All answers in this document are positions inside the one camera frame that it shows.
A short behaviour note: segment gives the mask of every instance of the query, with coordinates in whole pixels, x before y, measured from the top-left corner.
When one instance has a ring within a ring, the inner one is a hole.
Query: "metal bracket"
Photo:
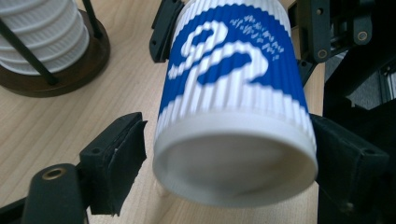
[[[26,198],[0,208],[5,224],[88,223],[94,215],[120,214],[146,159],[141,113],[116,119],[80,153],[80,163],[37,173]]]
[[[149,52],[155,63],[164,63],[169,59],[172,34],[177,16],[184,7],[180,0],[162,0],[151,28],[154,33],[149,41]]]
[[[297,0],[289,7],[290,25],[299,29],[298,64],[303,84],[319,63],[371,40],[374,3],[375,0]]]
[[[310,117],[318,143],[320,188],[344,213],[370,210],[373,186],[384,174],[389,155],[329,119]]]

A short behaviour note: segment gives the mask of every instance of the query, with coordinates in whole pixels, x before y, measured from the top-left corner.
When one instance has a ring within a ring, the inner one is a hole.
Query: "black metal rod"
[[[0,34],[8,41],[8,43],[17,50],[26,61],[44,78],[50,85],[58,83],[58,78],[40,62],[37,57],[30,51],[20,39],[8,28],[8,26],[0,18]]]
[[[90,0],[82,0],[84,4],[85,10],[87,10],[88,18],[90,19],[91,27],[93,29],[93,36],[96,38],[102,37],[102,32],[100,31],[95,12],[93,11],[93,7]]]

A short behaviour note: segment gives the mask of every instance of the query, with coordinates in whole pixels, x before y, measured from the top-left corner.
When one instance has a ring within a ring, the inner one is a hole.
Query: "white cup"
[[[0,16],[51,72],[75,63],[89,45],[89,34],[73,0],[6,1]],[[0,64],[22,75],[38,72],[0,36]]]
[[[173,38],[154,145],[164,187],[250,207],[309,187],[316,142],[290,25],[276,0],[195,0]]]

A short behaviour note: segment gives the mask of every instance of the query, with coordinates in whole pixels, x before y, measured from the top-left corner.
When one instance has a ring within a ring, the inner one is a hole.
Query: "bolt hole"
[[[92,150],[92,153],[93,154],[98,154],[98,153],[100,153],[100,148],[94,148],[93,150]]]
[[[62,167],[54,168],[42,175],[42,178],[45,180],[53,180],[56,179],[66,173],[66,170]]]
[[[317,15],[318,16],[323,15],[323,8],[320,7],[317,9]]]

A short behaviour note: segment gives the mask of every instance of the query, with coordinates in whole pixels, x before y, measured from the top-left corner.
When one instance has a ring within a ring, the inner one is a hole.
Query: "blue logo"
[[[282,90],[307,111],[295,64],[289,34],[274,16],[255,7],[211,8],[190,20],[177,34],[160,114],[189,85],[215,85],[236,73],[244,74],[246,85]]]

